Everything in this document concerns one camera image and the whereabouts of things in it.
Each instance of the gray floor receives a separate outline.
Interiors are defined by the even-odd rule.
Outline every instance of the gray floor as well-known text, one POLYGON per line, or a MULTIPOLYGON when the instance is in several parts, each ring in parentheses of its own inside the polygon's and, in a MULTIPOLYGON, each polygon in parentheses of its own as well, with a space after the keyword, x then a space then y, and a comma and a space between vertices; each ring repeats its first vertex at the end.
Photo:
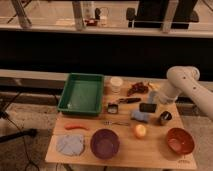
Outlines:
MULTIPOLYGON (((2 98, 10 99, 14 93, 0 93, 2 98)), ((41 171, 54 171, 56 164, 46 163, 45 155, 49 145, 52 129, 57 116, 56 101, 53 95, 21 94, 15 103, 7 110, 11 119, 22 129, 36 128, 38 135, 36 138, 26 137, 26 144, 31 159, 37 163, 41 171)), ((196 148, 194 157, 198 165, 197 171, 213 170, 213 124, 205 116, 200 116, 190 107, 179 107, 184 115, 181 116, 185 128, 193 135, 196 148)), ((0 119, 0 135, 16 132, 16 128, 0 119)), ((0 171, 24 170, 27 164, 26 155, 22 139, 0 144, 0 171)), ((103 167, 74 165, 76 171, 101 171, 103 167)), ((57 170, 63 171, 61 164, 57 165, 57 170)), ((141 168, 113 168, 108 171, 158 171, 155 169, 141 168)))

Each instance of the blue cloth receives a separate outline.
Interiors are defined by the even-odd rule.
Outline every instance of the blue cloth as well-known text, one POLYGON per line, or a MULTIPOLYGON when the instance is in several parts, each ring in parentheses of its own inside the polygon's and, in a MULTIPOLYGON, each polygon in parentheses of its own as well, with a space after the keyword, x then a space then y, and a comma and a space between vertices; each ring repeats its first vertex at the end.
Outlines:
POLYGON ((156 91, 151 91, 149 93, 149 96, 148 96, 148 99, 147 99, 147 103, 153 103, 153 100, 154 100, 154 97, 155 97, 156 93, 157 93, 156 91))
POLYGON ((140 112, 139 110, 133 110, 131 114, 131 118, 137 121, 148 123, 149 121, 149 113, 147 112, 140 112))

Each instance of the white cup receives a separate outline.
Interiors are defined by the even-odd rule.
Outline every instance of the white cup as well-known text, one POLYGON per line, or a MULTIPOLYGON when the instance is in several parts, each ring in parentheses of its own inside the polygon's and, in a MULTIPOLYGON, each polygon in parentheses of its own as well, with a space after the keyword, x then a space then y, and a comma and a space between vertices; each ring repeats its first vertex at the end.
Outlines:
POLYGON ((119 93, 121 91, 121 86, 123 85, 123 79, 120 77, 112 77, 110 79, 110 87, 114 93, 119 93))
POLYGON ((100 16, 100 25, 102 27, 107 25, 107 16, 105 16, 105 15, 100 16))

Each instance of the white object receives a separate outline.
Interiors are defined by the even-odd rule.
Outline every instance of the white object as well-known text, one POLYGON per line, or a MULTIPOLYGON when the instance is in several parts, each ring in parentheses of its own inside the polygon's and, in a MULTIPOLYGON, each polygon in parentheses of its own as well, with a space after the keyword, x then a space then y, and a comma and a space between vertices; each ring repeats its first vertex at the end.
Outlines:
POLYGON ((213 93, 200 85, 200 72, 195 67, 175 66, 167 71, 167 81, 159 89, 157 97, 163 104, 177 100, 184 92, 211 120, 213 120, 213 93))
POLYGON ((179 4, 179 0, 169 0, 166 14, 162 23, 163 33, 169 33, 172 27, 172 22, 179 4))
POLYGON ((64 155, 79 156, 84 150, 84 136, 81 134, 59 135, 56 150, 64 155))
POLYGON ((94 1, 82 1, 84 19, 95 18, 94 1))
POLYGON ((110 87, 114 93, 119 93, 121 91, 121 86, 123 85, 123 79, 120 77, 112 77, 110 79, 110 87))
POLYGON ((105 15, 100 16, 100 25, 102 27, 107 25, 107 16, 105 16, 105 15))

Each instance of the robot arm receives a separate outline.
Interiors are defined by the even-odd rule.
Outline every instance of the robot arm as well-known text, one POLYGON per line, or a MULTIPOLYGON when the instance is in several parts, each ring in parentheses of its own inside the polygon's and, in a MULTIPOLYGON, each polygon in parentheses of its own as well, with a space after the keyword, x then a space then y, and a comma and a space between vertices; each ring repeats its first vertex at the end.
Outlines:
POLYGON ((199 77, 199 70, 195 67, 170 68, 167 71, 167 81, 158 92, 160 102, 173 103, 180 93, 184 92, 200 110, 213 120, 213 93, 197 82, 199 77))

